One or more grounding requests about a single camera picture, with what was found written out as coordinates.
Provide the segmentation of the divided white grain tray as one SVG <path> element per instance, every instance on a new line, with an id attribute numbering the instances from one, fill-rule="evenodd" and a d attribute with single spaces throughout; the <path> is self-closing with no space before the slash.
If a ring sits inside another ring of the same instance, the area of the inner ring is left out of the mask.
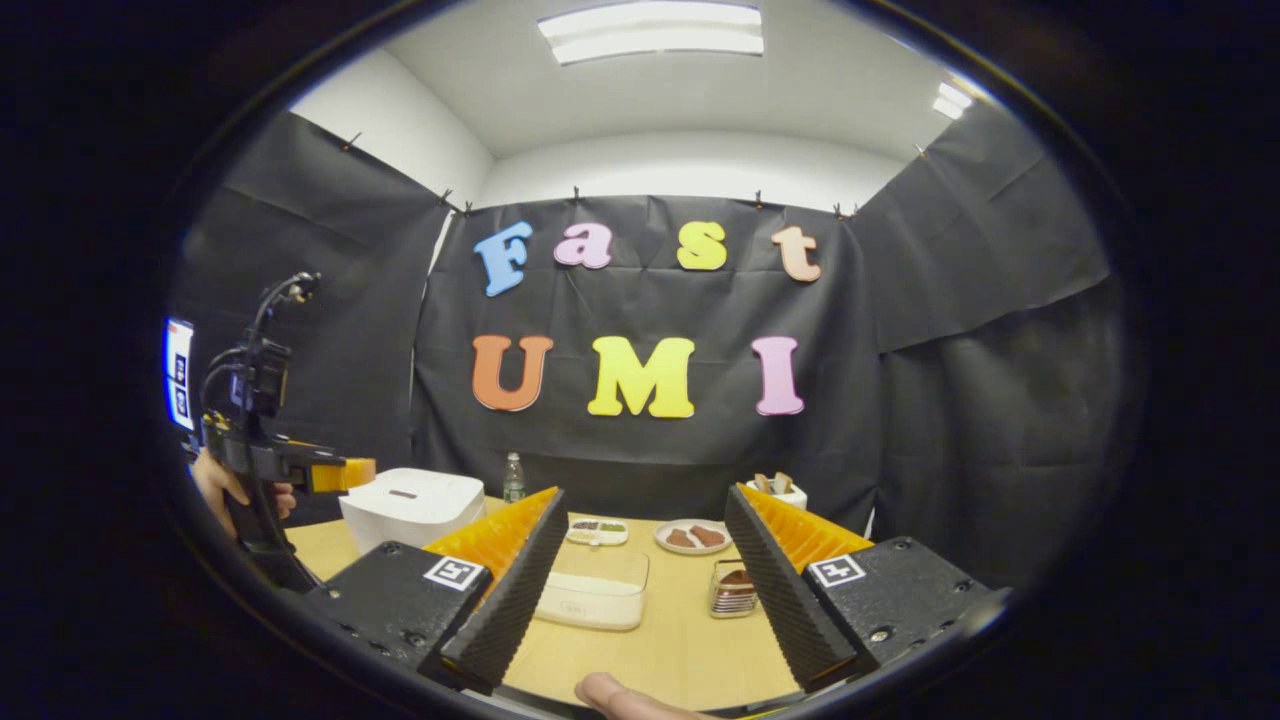
<path id="1" fill-rule="evenodd" d="M 630 528 L 626 521 L 602 518 L 577 518 L 570 520 L 564 539 L 573 544 L 609 547 L 626 544 Z"/>

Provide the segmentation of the metal wire chopstick holder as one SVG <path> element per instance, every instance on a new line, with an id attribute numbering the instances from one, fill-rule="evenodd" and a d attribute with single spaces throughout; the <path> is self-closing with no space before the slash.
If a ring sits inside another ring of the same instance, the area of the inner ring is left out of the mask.
<path id="1" fill-rule="evenodd" d="M 759 605 L 756 587 L 750 594 L 722 594 L 717 592 L 717 582 L 728 571 L 739 568 L 744 568 L 745 571 L 748 571 L 746 564 L 741 559 L 722 559 L 714 561 L 708 591 L 708 612 L 713 618 L 727 619 L 748 616 L 754 612 Z"/>

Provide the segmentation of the computer monitor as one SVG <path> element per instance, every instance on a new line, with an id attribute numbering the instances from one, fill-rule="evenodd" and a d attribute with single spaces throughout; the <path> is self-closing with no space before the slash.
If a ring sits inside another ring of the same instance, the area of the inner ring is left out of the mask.
<path id="1" fill-rule="evenodd" d="M 195 430 L 191 409 L 191 350 L 195 328 L 191 323 L 170 316 L 165 333 L 165 386 L 172 421 L 187 432 Z"/>

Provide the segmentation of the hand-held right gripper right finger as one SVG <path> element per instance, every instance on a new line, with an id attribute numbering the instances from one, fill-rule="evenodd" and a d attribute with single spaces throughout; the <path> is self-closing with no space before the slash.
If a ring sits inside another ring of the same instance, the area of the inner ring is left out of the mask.
<path id="1" fill-rule="evenodd" d="M 919 539 L 879 543 L 750 486 L 724 521 L 794 680 L 823 691 L 972 638 L 1006 606 Z"/>

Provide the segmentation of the white round plate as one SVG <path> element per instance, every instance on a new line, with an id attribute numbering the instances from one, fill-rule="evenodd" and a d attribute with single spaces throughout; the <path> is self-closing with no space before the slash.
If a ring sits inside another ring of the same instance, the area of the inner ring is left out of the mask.
<path id="1" fill-rule="evenodd" d="M 691 538 L 691 539 L 696 543 L 696 546 L 698 546 L 696 548 L 675 547 L 675 546 L 668 544 L 666 542 L 666 537 L 668 536 L 668 533 L 672 529 L 681 528 L 681 529 L 685 529 L 687 532 L 687 529 L 691 525 L 701 525 L 701 527 L 713 528 L 713 529 L 723 533 L 726 536 L 727 542 L 724 544 L 710 547 L 710 548 L 703 548 L 703 547 L 700 547 L 699 543 L 694 538 Z M 705 555 L 718 553 L 718 552 L 721 552 L 723 550 L 727 550 L 733 543 L 727 527 L 722 521 L 712 521 L 712 520 L 700 519 L 700 518 L 684 518 L 684 519 L 676 519 L 676 520 L 671 520 L 671 521 L 664 521 L 664 523 L 659 524 L 654 529 L 653 536 L 654 536 L 654 541 L 657 542 L 657 544 L 660 548 L 667 550 L 667 551 L 669 551 L 672 553 L 686 555 L 686 556 L 705 556 Z"/>

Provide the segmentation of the large ceiling light panel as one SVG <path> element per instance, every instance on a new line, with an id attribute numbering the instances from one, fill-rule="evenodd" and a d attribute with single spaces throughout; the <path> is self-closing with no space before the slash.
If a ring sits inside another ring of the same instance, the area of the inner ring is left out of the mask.
<path id="1" fill-rule="evenodd" d="M 536 22 L 563 67 L 617 56 L 713 53 L 762 56 L 756 6 L 712 0 L 631 0 L 561 13 Z"/>

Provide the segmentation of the white toaster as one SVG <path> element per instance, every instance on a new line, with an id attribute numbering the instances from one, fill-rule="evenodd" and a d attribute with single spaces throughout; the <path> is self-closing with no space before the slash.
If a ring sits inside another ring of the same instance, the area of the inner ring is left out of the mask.
<path id="1" fill-rule="evenodd" d="M 753 486 L 753 478 L 746 483 L 746 487 L 760 492 L 759 489 L 756 489 Z M 785 503 L 787 503 L 790 506 L 794 506 L 794 507 L 796 507 L 799 510 L 803 510 L 803 511 L 806 510 L 808 495 L 795 482 L 794 482 L 794 492 L 792 493 L 790 493 L 790 495 L 774 495 L 774 493 L 772 493 L 772 495 L 767 495 L 767 496 L 777 498 L 781 502 L 785 502 Z"/>

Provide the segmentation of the clear rice container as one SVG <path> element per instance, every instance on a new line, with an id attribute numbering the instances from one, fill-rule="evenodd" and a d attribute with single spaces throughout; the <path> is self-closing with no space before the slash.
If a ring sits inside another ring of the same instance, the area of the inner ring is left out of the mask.
<path id="1" fill-rule="evenodd" d="M 566 543 L 538 602 L 535 618 L 566 626 L 631 632 L 646 607 L 650 559 L 625 546 Z"/>

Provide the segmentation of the white rice cooker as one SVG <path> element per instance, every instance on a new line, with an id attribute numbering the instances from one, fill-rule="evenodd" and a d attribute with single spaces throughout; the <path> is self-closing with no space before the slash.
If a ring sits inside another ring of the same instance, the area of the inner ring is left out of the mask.
<path id="1" fill-rule="evenodd" d="M 485 486 L 472 477 L 394 468 L 339 503 L 360 553 L 392 541 L 424 548 L 485 514 Z"/>

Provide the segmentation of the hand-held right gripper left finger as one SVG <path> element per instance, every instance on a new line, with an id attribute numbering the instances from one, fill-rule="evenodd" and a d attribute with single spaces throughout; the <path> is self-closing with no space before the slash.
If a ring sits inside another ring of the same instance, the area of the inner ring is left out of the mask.
<path id="1" fill-rule="evenodd" d="M 550 487 L 422 548 L 387 541 L 303 601 L 365 653 L 456 691 L 499 687 L 567 533 Z"/>

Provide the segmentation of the black backdrop cloth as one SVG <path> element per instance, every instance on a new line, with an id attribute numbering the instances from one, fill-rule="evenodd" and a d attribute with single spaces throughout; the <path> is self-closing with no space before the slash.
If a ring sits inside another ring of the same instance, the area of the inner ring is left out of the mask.
<path id="1" fill-rule="evenodd" d="M 977 108 L 855 215 L 588 196 L 451 217 L 284 115 L 207 196 L 170 310 L 192 386 L 266 290 L 316 272 L 275 432 L 579 512 L 719 518 L 786 471 L 814 512 L 1027 585 L 1117 479 L 1125 299 L 1071 170 Z"/>

